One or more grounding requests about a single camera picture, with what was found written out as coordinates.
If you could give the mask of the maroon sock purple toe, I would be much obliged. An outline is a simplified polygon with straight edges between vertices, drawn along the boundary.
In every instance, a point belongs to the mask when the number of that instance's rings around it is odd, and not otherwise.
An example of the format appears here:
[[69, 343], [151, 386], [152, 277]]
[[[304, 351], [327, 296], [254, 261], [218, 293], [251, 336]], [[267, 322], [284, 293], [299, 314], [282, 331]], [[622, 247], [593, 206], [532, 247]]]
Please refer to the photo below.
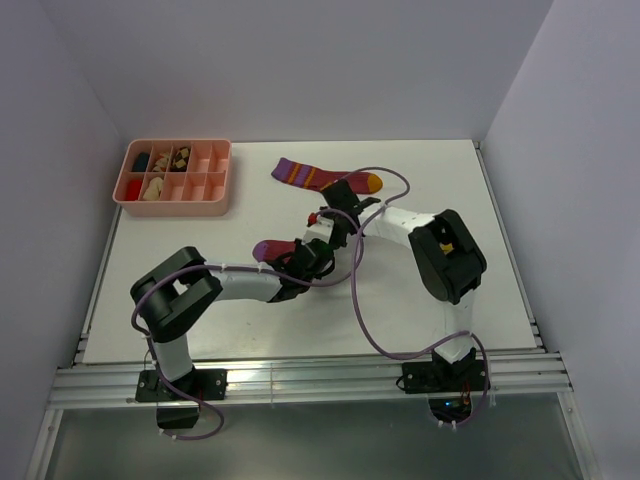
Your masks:
[[254, 246], [252, 256], [257, 262], [269, 263], [281, 255], [293, 252], [295, 247], [294, 241], [262, 240]]

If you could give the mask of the brown yellow argyle sock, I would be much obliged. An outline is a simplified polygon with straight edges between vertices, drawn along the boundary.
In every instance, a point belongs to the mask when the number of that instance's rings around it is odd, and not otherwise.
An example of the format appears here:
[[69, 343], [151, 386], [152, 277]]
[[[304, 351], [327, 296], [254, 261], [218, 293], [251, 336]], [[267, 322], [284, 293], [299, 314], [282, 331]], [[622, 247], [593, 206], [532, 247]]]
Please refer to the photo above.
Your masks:
[[191, 148], [187, 146], [183, 146], [178, 148], [172, 158], [170, 163], [170, 171], [171, 172], [186, 172], [189, 164], [191, 156]]

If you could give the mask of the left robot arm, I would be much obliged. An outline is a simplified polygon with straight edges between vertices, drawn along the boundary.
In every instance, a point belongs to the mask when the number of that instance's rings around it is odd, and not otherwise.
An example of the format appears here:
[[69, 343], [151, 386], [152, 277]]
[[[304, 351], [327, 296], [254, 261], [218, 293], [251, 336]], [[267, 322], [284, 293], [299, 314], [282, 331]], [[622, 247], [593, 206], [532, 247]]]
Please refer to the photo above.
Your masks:
[[333, 249], [319, 239], [297, 240], [291, 252], [254, 267], [208, 265], [194, 246], [176, 251], [130, 289], [162, 372], [159, 388], [172, 399], [183, 399], [193, 391], [187, 332], [212, 303], [292, 300], [334, 268]]

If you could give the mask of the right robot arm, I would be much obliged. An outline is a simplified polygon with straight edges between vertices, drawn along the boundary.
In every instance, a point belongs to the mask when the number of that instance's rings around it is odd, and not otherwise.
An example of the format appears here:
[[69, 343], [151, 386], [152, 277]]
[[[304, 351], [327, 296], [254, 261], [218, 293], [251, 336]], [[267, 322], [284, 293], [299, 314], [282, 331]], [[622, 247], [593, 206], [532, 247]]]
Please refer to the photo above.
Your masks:
[[364, 200], [342, 179], [322, 190], [327, 206], [349, 215], [358, 226], [356, 238], [378, 237], [408, 248], [427, 292], [440, 302], [445, 338], [433, 348], [435, 383], [452, 390], [468, 374], [463, 360], [475, 358], [472, 317], [475, 293], [487, 261], [460, 215], [451, 209], [439, 214], [397, 208], [389, 200]]

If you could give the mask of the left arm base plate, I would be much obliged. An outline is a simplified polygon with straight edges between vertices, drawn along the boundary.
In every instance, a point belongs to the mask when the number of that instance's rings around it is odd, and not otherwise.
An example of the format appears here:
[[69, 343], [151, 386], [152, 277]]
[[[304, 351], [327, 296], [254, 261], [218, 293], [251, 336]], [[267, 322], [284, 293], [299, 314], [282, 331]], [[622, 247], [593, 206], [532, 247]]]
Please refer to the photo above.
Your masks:
[[199, 400], [223, 400], [226, 395], [227, 371], [225, 369], [196, 369], [167, 387], [156, 370], [143, 370], [138, 378], [135, 401], [155, 403], [183, 401], [176, 390]]

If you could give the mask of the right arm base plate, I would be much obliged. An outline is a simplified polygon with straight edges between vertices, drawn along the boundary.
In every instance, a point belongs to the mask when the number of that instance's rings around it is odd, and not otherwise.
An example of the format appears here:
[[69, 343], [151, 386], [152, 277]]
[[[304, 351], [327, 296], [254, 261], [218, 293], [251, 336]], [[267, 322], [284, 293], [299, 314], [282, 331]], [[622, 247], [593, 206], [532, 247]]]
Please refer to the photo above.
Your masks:
[[407, 394], [482, 392], [487, 380], [481, 361], [462, 369], [448, 363], [406, 362], [396, 386]]

